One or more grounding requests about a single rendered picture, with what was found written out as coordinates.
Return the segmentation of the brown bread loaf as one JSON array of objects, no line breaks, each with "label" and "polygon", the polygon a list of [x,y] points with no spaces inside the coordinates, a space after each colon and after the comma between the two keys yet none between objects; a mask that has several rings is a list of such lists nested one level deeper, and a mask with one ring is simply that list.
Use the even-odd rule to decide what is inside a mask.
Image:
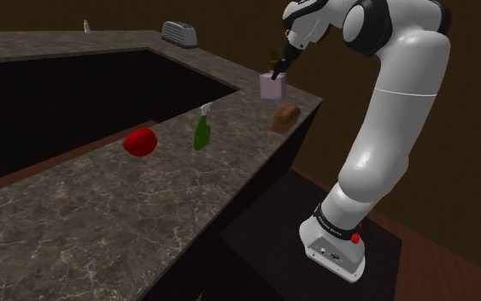
[{"label": "brown bread loaf", "polygon": [[273,116],[270,129],[279,134],[288,133],[297,123],[301,110],[294,104],[282,106]]}]

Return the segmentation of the grey toaster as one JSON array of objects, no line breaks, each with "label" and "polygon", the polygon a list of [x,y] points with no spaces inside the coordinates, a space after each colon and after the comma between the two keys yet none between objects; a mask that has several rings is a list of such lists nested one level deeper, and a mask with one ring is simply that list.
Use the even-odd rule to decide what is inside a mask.
[{"label": "grey toaster", "polygon": [[165,21],[161,38],[185,49],[197,47],[197,32],[194,27],[180,21]]}]

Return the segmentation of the green spray bottle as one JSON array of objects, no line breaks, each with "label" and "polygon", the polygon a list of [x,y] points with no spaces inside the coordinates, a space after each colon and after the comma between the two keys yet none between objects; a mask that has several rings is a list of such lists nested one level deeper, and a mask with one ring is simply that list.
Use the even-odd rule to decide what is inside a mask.
[{"label": "green spray bottle", "polygon": [[194,132],[193,147],[195,151],[199,151],[200,149],[204,148],[210,140],[211,127],[207,124],[207,116],[211,104],[212,103],[205,103],[201,107],[201,115]]}]

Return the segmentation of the red tomato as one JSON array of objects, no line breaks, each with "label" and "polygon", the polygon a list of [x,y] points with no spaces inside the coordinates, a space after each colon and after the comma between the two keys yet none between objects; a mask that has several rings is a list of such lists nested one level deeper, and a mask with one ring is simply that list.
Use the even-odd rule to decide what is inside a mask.
[{"label": "red tomato", "polygon": [[129,134],[123,142],[124,150],[133,156],[147,156],[156,146],[156,135],[148,128],[139,128]]}]

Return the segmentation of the dark robot stand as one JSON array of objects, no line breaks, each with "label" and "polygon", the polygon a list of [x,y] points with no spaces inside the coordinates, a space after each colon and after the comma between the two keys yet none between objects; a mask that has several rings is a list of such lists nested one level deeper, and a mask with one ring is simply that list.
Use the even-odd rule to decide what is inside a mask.
[{"label": "dark robot stand", "polygon": [[377,223],[361,222],[366,267],[355,283],[306,256],[299,227],[325,196],[325,190],[289,170],[222,232],[222,239],[277,291],[260,301],[394,301],[402,242]]}]

